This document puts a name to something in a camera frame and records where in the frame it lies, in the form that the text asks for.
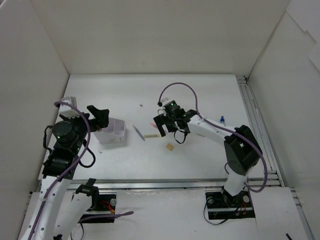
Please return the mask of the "red pen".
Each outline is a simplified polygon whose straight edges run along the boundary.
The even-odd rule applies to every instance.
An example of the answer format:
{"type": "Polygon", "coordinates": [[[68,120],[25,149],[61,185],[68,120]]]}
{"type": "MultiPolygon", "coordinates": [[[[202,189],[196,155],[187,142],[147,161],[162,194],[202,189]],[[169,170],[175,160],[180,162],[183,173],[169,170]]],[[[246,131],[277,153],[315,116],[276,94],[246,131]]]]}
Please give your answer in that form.
{"type": "Polygon", "coordinates": [[[156,128],[156,129],[158,128],[155,123],[149,122],[149,124],[150,124],[152,127],[156,128]]]}

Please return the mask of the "yellow highlighter pen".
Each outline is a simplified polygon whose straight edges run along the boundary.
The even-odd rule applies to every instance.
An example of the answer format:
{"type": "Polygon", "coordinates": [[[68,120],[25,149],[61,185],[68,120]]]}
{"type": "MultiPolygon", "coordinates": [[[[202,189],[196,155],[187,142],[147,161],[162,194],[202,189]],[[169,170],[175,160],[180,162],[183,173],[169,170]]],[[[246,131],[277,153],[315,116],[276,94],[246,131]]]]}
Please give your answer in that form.
{"type": "Polygon", "coordinates": [[[144,138],[161,138],[162,136],[160,134],[145,134],[143,135],[144,138]]]}

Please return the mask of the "tan eraser block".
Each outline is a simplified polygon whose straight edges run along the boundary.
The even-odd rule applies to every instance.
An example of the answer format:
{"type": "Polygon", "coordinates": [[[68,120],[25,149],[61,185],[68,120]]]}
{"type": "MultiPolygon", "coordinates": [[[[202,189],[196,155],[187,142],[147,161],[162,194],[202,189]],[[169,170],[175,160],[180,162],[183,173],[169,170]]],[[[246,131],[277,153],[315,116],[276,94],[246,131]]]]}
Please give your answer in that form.
{"type": "Polygon", "coordinates": [[[174,146],[172,144],[167,144],[166,145],[166,148],[169,150],[169,151],[172,151],[174,149],[174,146]]]}

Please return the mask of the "purple pen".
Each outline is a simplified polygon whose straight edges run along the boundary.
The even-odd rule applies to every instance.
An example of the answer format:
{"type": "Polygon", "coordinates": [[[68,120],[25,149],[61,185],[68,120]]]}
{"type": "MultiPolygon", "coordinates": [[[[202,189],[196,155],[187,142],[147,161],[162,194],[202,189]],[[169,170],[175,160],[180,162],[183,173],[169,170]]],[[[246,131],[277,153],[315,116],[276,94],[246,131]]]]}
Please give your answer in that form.
{"type": "Polygon", "coordinates": [[[144,135],[139,131],[139,129],[133,124],[132,125],[133,129],[135,130],[135,132],[139,135],[139,137],[142,139],[142,141],[146,141],[144,135]]]}

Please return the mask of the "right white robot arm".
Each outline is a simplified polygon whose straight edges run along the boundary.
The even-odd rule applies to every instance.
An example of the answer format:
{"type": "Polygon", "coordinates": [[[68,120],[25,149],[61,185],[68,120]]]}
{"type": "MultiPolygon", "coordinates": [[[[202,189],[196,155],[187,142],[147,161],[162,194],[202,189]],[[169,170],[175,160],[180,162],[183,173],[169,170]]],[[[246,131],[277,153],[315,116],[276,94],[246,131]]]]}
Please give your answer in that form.
{"type": "Polygon", "coordinates": [[[174,100],[164,105],[161,112],[153,120],[162,137],[167,132],[181,132],[185,138],[189,134],[197,134],[224,147],[229,172],[221,189],[221,200],[227,206],[237,203],[245,188],[248,173],[261,158],[261,148],[251,129],[246,125],[226,127],[200,117],[194,109],[185,111],[174,100]]]}

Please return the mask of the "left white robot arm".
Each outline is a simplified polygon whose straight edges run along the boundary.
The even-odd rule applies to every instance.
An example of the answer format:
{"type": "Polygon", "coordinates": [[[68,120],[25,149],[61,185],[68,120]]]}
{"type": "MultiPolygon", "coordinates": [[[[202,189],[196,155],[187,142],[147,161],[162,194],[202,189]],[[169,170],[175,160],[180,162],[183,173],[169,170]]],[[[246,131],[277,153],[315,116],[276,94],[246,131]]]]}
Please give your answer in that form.
{"type": "Polygon", "coordinates": [[[57,101],[54,105],[59,109],[68,106],[76,116],[59,114],[61,121],[49,126],[56,142],[43,164],[40,194],[23,240],[66,240],[84,213],[100,204],[96,181],[90,178],[75,191],[70,210],[59,212],[76,168],[88,150],[91,133],[109,125],[110,111],[89,105],[89,112],[83,113],[70,103],[57,101]]]}

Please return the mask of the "white divided organizer box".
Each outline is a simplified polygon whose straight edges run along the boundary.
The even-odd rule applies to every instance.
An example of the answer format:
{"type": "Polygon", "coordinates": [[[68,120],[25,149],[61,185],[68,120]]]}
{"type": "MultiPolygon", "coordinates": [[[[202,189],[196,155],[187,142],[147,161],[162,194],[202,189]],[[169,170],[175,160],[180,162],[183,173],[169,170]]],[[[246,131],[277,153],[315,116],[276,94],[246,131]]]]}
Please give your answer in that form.
{"type": "Polygon", "coordinates": [[[126,122],[117,118],[109,118],[108,126],[95,131],[94,136],[100,144],[122,144],[127,139],[126,122]]]}

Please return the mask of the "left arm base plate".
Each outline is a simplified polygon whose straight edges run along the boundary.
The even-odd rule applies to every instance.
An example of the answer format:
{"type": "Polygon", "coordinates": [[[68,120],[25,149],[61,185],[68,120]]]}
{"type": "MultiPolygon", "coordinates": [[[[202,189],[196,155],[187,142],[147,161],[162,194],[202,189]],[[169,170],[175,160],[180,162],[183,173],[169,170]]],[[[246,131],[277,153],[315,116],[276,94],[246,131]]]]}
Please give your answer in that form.
{"type": "Polygon", "coordinates": [[[66,210],[80,224],[109,224],[116,219],[117,195],[74,193],[66,210]]]}

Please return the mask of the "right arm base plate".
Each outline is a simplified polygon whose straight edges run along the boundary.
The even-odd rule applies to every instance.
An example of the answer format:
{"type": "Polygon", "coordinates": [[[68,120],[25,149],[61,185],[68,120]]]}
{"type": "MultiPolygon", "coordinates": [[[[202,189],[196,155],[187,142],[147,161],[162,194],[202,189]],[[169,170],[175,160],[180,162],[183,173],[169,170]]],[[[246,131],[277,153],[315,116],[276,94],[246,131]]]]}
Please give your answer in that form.
{"type": "Polygon", "coordinates": [[[203,208],[204,220],[219,226],[229,220],[254,219],[256,217],[250,194],[243,190],[231,203],[226,203],[219,191],[206,192],[203,208]]]}

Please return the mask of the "aluminium right rail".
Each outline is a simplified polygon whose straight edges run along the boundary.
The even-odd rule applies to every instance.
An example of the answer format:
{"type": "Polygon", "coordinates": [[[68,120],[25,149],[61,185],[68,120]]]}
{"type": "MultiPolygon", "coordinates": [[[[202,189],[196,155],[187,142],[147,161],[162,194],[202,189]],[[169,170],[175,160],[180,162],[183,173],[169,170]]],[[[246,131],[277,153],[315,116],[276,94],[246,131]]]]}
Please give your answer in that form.
{"type": "MultiPolygon", "coordinates": [[[[268,173],[276,174],[278,177],[280,186],[282,188],[285,188],[286,185],[283,180],[280,168],[278,166],[274,151],[271,147],[271,142],[266,132],[265,125],[260,116],[260,110],[257,106],[255,96],[252,94],[250,86],[248,85],[248,78],[240,75],[240,76],[236,76],[236,79],[239,84],[240,92],[243,98],[243,102],[245,105],[245,109],[248,115],[250,125],[253,127],[254,133],[258,135],[257,140],[259,142],[259,145],[261,146],[261,149],[263,150],[263,155],[265,157],[265,160],[269,164],[270,170],[268,171],[268,173]]],[[[296,190],[294,188],[291,188],[290,191],[291,191],[292,199],[295,201],[297,212],[299,214],[307,239],[313,240],[314,235],[310,229],[310,226],[304,214],[303,207],[296,193],[296,190]]]]}

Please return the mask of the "aluminium rail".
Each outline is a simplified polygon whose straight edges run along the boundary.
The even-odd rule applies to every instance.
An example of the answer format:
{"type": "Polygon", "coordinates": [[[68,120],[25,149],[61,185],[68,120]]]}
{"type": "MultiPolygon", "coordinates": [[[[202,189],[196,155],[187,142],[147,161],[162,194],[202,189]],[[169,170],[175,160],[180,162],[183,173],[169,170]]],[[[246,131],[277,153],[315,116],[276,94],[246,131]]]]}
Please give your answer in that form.
{"type": "MultiPolygon", "coordinates": [[[[257,106],[255,96],[252,94],[250,86],[248,85],[248,78],[240,75],[240,76],[236,76],[236,79],[239,84],[240,92],[243,98],[243,102],[245,105],[245,109],[248,115],[250,125],[253,127],[254,133],[258,135],[257,140],[259,142],[259,145],[261,146],[261,149],[263,150],[263,155],[265,157],[265,160],[269,164],[270,170],[268,171],[268,173],[276,174],[278,177],[280,186],[282,188],[285,188],[286,185],[283,180],[280,168],[278,166],[274,151],[271,147],[271,142],[266,132],[265,125],[260,116],[260,110],[257,106]]],[[[296,193],[296,190],[294,188],[291,188],[290,191],[291,191],[292,199],[295,201],[297,212],[299,214],[307,239],[313,240],[314,235],[310,229],[310,226],[304,214],[303,207],[296,193]]]]}
{"type": "MultiPolygon", "coordinates": [[[[276,174],[271,174],[267,182],[266,188],[272,187],[285,187],[283,182],[279,180],[276,174]]],[[[138,181],[138,182],[111,182],[111,181],[102,181],[97,180],[94,186],[97,186],[101,190],[154,190],[154,189],[208,189],[214,188],[219,189],[224,185],[224,181],[214,181],[209,179],[201,180],[174,180],[174,181],[138,181]]],[[[263,180],[251,179],[249,180],[249,185],[253,189],[258,189],[262,186],[263,180]]],[[[81,184],[84,184],[83,181],[76,180],[70,183],[67,187],[67,190],[76,190],[81,184]]]]}

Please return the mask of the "aluminium front rail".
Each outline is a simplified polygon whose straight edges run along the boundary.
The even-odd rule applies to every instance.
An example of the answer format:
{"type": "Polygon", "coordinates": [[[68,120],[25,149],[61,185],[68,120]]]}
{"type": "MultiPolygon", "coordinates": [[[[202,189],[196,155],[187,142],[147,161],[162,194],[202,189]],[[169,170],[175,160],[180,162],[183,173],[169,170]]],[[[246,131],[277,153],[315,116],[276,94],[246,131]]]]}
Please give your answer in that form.
{"type": "MultiPolygon", "coordinates": [[[[266,188],[272,187],[285,187],[283,182],[279,180],[276,174],[271,174],[267,182],[266,188]]],[[[201,180],[174,180],[174,181],[138,181],[138,182],[111,182],[111,181],[102,181],[97,180],[94,186],[97,186],[101,190],[154,190],[154,189],[208,189],[214,188],[219,189],[224,185],[224,181],[214,181],[209,179],[201,180]]],[[[249,185],[253,189],[258,189],[262,186],[263,180],[251,179],[249,180],[249,185]]],[[[81,184],[84,184],[83,181],[76,180],[70,183],[67,187],[67,190],[76,190],[81,184]]]]}

